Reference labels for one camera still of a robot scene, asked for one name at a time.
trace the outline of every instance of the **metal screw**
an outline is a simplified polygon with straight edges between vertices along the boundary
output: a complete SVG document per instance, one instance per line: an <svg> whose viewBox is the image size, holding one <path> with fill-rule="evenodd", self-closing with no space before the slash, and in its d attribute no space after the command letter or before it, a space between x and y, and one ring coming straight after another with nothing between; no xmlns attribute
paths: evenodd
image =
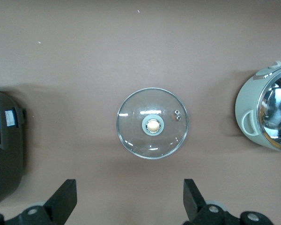
<svg viewBox="0 0 281 225"><path fill-rule="evenodd" d="M248 218L254 222L258 222L259 221L259 217L257 215L255 215L254 213L249 213L248 214Z"/></svg>
<svg viewBox="0 0 281 225"><path fill-rule="evenodd" d="M209 207L209 211L213 212L213 213L218 213L219 209L217 207L215 207L214 205Z"/></svg>
<svg viewBox="0 0 281 225"><path fill-rule="evenodd" d="M37 212L37 209L31 209L27 212L28 215L35 214Z"/></svg>

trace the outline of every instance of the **metal rim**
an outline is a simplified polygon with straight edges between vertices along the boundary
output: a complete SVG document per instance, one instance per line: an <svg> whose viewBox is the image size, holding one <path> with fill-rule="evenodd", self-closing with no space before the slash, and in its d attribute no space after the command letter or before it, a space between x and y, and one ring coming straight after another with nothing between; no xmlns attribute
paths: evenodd
<svg viewBox="0 0 281 225"><path fill-rule="evenodd" d="M142 156L142 155L140 155L140 154L137 154L137 153L131 151L131 150L125 145L126 143L125 143L125 141L124 141L122 135L120 134L120 130L119 130L119 113L120 113L120 111L121 111L121 109L122 109L124 103L125 103L130 97L132 97L133 95L135 95L135 94L137 94L137 93L140 93L140 92L142 92L142 91L145 91L145 90L161 90L161 91L164 91L164 92L166 92L166 93L172 95L172 96L179 102L179 104L181 105L183 111L185 112L185 132L184 132L183 137L181 138L181 141L179 142L179 144L178 144L172 151L170 151L170 152L168 152L167 154L165 154L165 155L163 155L163 156L160 156L160 157L146 157L146 156ZM187 133L188 133L188 129L189 129L189 119L188 119L188 113L187 113L187 111L186 111L186 108L185 108L185 106L182 104L182 102L179 100L179 98L177 98L173 93L171 93L171 92L168 91L168 90L165 90L165 89L162 89L162 88L154 88L154 87L152 87L152 88L143 88L143 89L140 89L140 90L138 90L138 91L135 91L134 93L132 93L131 95L129 95L129 96L123 101L123 103L122 103L120 109L118 110L118 114L117 114L117 124L116 124L116 126L117 126L118 137L120 138L122 144L124 145L124 147L125 147L128 151L130 151L131 153L133 153L134 155L136 155L136 156L138 156L138 157L140 157L140 158L145 158L145 159L161 159L161 158L164 158L164 157L167 157L167 156L173 154L177 149L179 149L179 148L181 147L181 145L183 144L184 140L186 139L186 136L187 136Z"/></svg>

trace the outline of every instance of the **glass lid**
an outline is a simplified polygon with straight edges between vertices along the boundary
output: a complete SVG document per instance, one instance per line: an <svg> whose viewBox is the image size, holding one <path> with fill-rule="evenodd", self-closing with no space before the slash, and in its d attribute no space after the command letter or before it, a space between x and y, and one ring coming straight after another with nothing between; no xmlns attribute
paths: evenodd
<svg viewBox="0 0 281 225"><path fill-rule="evenodd" d="M118 112L118 136L129 151L141 158L170 155L182 145L187 130L186 109L167 90L139 90L124 101Z"/></svg>
<svg viewBox="0 0 281 225"><path fill-rule="evenodd" d="M266 90L259 116L268 138L281 149L281 78Z"/></svg>

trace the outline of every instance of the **black plastic part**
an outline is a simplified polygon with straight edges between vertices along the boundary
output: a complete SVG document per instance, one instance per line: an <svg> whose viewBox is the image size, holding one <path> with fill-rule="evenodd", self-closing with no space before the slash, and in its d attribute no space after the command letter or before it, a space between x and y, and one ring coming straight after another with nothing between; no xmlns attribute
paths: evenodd
<svg viewBox="0 0 281 225"><path fill-rule="evenodd" d="M274 225L258 212L243 212L240 218L206 202L192 179L184 180L183 203L190 221L183 225Z"/></svg>
<svg viewBox="0 0 281 225"><path fill-rule="evenodd" d="M44 208L46 209L52 222L56 225L62 225L69 218L76 204L76 181L66 180L65 183L44 204Z"/></svg>
<svg viewBox="0 0 281 225"><path fill-rule="evenodd" d="M14 124L7 124L6 114L11 112ZM22 178L24 112L0 92L0 201L17 189Z"/></svg>
<svg viewBox="0 0 281 225"><path fill-rule="evenodd" d="M193 179L185 179L183 185L183 204L188 219L192 221L206 202Z"/></svg>
<svg viewBox="0 0 281 225"><path fill-rule="evenodd" d="M66 180L44 206L32 206L0 225L64 225L77 204L76 180Z"/></svg>
<svg viewBox="0 0 281 225"><path fill-rule="evenodd" d="M253 221L249 219L249 215L255 215L258 220ZM240 215L240 220L242 221L242 224L245 225L272 225L273 223L269 218L267 218L265 215L259 213L259 212L243 212Z"/></svg>

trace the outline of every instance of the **pot handle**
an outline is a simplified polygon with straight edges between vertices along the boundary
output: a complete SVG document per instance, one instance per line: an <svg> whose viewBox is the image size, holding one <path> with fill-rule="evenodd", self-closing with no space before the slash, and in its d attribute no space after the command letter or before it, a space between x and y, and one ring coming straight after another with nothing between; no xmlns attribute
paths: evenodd
<svg viewBox="0 0 281 225"><path fill-rule="evenodd" d="M247 131L246 129L246 125L245 125L245 121L248 120L248 123L251 127L252 132ZM242 121L241 121L241 128L243 130L243 132L249 136L257 136L258 132L253 120L253 110L249 110L247 111L244 116L242 117Z"/></svg>
<svg viewBox="0 0 281 225"><path fill-rule="evenodd" d="M0 102L0 148L3 150L7 150L8 141L7 141L7 128L6 128L6 120L4 115L4 107Z"/></svg>

